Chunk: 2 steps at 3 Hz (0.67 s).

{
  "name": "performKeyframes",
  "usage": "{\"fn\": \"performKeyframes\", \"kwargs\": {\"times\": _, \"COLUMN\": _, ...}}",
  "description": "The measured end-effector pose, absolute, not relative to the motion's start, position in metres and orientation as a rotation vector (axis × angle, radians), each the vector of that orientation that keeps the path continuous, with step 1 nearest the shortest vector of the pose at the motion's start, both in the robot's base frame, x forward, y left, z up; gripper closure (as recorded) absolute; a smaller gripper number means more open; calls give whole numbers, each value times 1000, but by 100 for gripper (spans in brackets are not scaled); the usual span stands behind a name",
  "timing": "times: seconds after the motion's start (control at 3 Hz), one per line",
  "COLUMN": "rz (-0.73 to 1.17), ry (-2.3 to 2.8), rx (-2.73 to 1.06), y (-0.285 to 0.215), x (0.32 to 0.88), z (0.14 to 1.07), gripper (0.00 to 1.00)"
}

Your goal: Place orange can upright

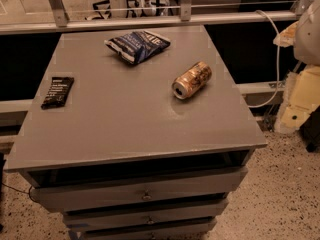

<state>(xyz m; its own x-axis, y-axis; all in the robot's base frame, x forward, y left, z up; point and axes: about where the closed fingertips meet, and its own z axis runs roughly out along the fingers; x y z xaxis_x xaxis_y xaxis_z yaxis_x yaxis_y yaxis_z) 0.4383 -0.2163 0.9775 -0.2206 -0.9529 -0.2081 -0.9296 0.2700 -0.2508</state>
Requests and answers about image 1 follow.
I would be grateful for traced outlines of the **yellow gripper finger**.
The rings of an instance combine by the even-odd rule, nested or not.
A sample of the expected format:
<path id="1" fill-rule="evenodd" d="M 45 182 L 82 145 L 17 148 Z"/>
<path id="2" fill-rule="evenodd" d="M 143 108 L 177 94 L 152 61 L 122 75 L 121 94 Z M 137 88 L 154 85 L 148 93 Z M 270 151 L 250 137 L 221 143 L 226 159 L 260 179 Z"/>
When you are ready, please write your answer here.
<path id="1" fill-rule="evenodd" d="M 276 116 L 275 131 L 290 134 L 299 130 L 319 106 L 320 67 L 307 65 L 300 73 L 290 72 Z"/>

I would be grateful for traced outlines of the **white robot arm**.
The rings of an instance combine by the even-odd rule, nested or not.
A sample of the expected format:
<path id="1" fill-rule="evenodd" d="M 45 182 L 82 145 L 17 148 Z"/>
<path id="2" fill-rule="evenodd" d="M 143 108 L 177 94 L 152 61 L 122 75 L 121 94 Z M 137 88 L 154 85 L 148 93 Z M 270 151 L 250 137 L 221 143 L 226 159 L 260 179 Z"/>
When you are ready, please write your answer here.
<path id="1" fill-rule="evenodd" d="M 292 46 L 294 57 L 305 64 L 300 73 L 288 74 L 276 116 L 275 131 L 289 134 L 320 106 L 320 0 L 314 0 L 297 22 L 276 35 L 273 43 Z"/>

